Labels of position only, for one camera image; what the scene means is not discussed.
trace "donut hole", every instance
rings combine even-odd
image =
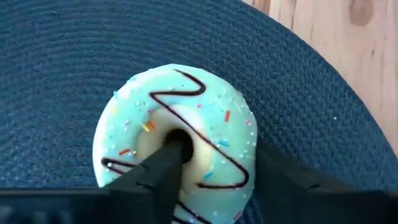
[[[166,134],[164,144],[172,141],[182,141],[182,162],[184,164],[189,162],[193,156],[193,141],[191,135],[182,129],[173,129]]]

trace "glazed donut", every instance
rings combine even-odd
[[[257,123],[228,82],[199,68],[164,65],[134,75],[106,105],[93,165],[100,187],[132,169],[173,130],[192,139],[173,223],[233,223],[254,189]]]

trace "mint green frosting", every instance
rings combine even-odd
[[[151,111],[161,107],[149,96],[149,92],[198,90],[199,86],[195,82],[175,70],[199,79],[206,85],[206,91],[193,97],[159,98],[167,105],[184,105],[197,111],[210,141],[249,172],[249,182],[240,189],[197,188],[184,192],[180,200],[211,223],[233,223],[254,189],[257,123],[240,92],[220,77],[199,68],[164,65],[134,75],[120,90],[114,92],[99,119],[94,138],[93,162],[98,185],[102,187],[119,176],[101,165],[102,157],[140,163],[133,154],[138,135],[144,131],[142,124],[150,119]],[[227,111],[229,120],[225,121]],[[120,156],[119,152],[123,149],[130,151]],[[203,183],[235,184],[244,177],[239,169],[215,150],[209,170],[211,171],[203,176]],[[179,206],[175,208],[175,216],[187,222],[202,223]]]

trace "round placemat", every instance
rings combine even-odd
[[[96,186],[98,118],[131,75],[178,63],[235,86],[268,144],[362,189],[398,189],[363,102],[291,31],[240,0],[0,2],[0,186]],[[240,223],[261,223],[250,201]]]

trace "wood grain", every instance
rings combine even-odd
[[[332,64],[398,155],[398,1],[244,1],[295,32]]]

